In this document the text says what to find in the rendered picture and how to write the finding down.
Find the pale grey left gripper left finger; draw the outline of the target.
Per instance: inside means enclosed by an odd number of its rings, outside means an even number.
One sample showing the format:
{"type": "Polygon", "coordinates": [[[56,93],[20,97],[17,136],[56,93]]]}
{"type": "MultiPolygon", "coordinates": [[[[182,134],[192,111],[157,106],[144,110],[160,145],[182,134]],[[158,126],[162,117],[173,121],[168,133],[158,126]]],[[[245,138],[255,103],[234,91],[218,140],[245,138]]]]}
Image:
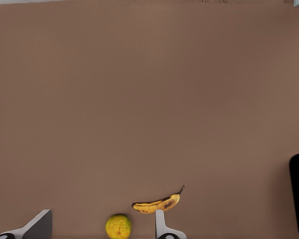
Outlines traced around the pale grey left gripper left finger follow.
{"type": "Polygon", "coordinates": [[[0,234],[0,239],[51,239],[52,210],[44,209],[25,226],[0,234]]]}

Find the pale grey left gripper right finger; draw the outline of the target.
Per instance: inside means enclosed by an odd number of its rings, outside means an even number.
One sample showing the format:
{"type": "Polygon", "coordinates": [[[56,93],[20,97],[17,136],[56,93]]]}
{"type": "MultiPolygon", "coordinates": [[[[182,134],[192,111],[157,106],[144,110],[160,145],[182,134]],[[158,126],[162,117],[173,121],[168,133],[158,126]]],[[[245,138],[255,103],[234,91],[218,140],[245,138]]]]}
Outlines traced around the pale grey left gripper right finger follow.
{"type": "Polygon", "coordinates": [[[164,211],[155,211],[155,237],[156,239],[187,239],[185,233],[169,228],[165,224],[164,211]]]}

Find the spotted yellow banana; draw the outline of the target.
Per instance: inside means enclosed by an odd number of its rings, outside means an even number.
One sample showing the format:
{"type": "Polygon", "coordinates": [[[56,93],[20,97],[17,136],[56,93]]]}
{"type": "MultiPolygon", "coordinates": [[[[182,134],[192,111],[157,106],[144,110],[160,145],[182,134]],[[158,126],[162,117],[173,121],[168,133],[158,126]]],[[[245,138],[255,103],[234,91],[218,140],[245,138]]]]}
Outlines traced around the spotted yellow banana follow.
{"type": "Polygon", "coordinates": [[[131,207],[142,214],[152,214],[156,210],[168,211],[179,203],[181,193],[185,187],[186,185],[184,184],[178,192],[159,200],[151,202],[134,202],[131,204],[131,207]]]}

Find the yellow green citrus fruit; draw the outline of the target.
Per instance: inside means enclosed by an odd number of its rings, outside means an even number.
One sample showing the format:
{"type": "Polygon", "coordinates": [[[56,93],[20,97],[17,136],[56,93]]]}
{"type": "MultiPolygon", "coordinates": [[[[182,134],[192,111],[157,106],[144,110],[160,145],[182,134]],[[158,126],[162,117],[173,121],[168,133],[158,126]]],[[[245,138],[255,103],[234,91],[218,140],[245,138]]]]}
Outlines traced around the yellow green citrus fruit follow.
{"type": "Polygon", "coordinates": [[[125,214],[114,214],[106,221],[105,231],[110,239],[128,239],[132,223],[125,214]]]}

